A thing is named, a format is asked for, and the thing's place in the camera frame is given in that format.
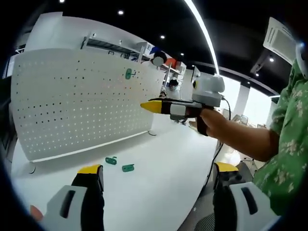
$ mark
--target ceiling light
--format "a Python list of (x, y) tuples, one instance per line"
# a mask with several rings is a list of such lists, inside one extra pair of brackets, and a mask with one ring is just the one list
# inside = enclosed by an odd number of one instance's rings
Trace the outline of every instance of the ceiling light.
[(189, 9), (192, 11), (193, 15), (195, 16), (203, 34), (204, 34), (204, 37), (207, 41), (207, 45), (208, 45), (208, 47), (210, 48), (210, 51), (211, 51), (211, 55), (212, 55), (212, 59), (213, 59), (213, 62), (214, 62), (216, 74), (219, 75), (219, 68), (218, 68), (218, 63), (217, 63), (214, 47), (213, 47), (210, 35), (208, 34), (208, 31), (205, 27), (203, 20), (202, 20), (202, 17), (200, 15), (200, 13), (198, 12), (197, 8), (195, 7), (194, 3), (192, 2), (192, 0), (184, 0), (184, 1), (186, 2)]
[(270, 98), (279, 98), (280, 95), (273, 95), (273, 96), (270, 96)]

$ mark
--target white table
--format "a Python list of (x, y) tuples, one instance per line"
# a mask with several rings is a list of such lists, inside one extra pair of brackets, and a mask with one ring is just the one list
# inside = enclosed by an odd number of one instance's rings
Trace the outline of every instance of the white table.
[[(104, 225), (107, 231), (175, 231), (187, 217), (206, 180), (217, 141), (156, 115), (157, 136), (145, 133), (124, 141), (53, 160), (28, 161), (17, 142), (12, 180), (25, 206), (46, 213), (46, 204), (77, 171), (102, 164), (104, 172)], [(117, 156), (117, 165), (105, 157)], [(132, 172), (122, 165), (135, 164)]]

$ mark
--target shirt sleeve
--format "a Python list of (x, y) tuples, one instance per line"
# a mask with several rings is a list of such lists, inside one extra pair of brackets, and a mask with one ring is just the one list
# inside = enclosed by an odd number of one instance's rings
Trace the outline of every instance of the shirt sleeve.
[(295, 61), (291, 68), (288, 86), (281, 91), (280, 98), (277, 103), (277, 108), (272, 114), (272, 123), (270, 125), (270, 129), (276, 132), (278, 135), (280, 135), (281, 133), (285, 118), (285, 113), (287, 111), (289, 99), (292, 94), (292, 89), (295, 81), (295, 73), (296, 73), (295, 70), (297, 69), (296, 67), (297, 67), (297, 62)]

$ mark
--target black cable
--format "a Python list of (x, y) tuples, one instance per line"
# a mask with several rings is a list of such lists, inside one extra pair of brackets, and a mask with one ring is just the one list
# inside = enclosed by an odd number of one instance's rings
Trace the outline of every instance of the black cable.
[[(228, 100), (225, 99), (225, 97), (222, 97), (222, 100), (226, 101), (227, 104), (228, 104), (228, 107), (229, 107), (229, 120), (231, 120), (231, 108), (230, 108), (230, 104), (229, 104)], [(223, 143), (221, 143), (221, 142), (219, 142), (219, 143), (220, 143), (220, 146), (219, 146), (219, 148), (218, 148), (218, 150), (217, 150), (217, 152), (216, 152), (216, 154), (214, 155), (214, 158), (213, 158), (213, 160), (212, 160), (210, 172), (208, 173), (207, 179), (206, 179), (206, 183), (205, 183), (205, 185), (203, 186), (204, 188), (206, 187), (206, 185), (207, 185), (207, 183), (208, 183), (208, 180), (209, 180), (209, 178), (210, 178), (210, 175), (211, 175), (211, 173), (212, 173), (214, 161), (215, 161), (216, 157), (218, 156), (218, 154), (219, 154), (219, 152), (220, 152), (220, 150), (221, 150), (221, 148), (222, 148), (222, 146), (223, 146)]]

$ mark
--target yellow tip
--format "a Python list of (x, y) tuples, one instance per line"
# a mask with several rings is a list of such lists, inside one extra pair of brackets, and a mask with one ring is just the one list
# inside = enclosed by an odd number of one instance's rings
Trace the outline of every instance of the yellow tip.
[(146, 103), (141, 103), (140, 106), (145, 110), (148, 110), (153, 113), (161, 113), (162, 111), (162, 102), (159, 100), (153, 100)]

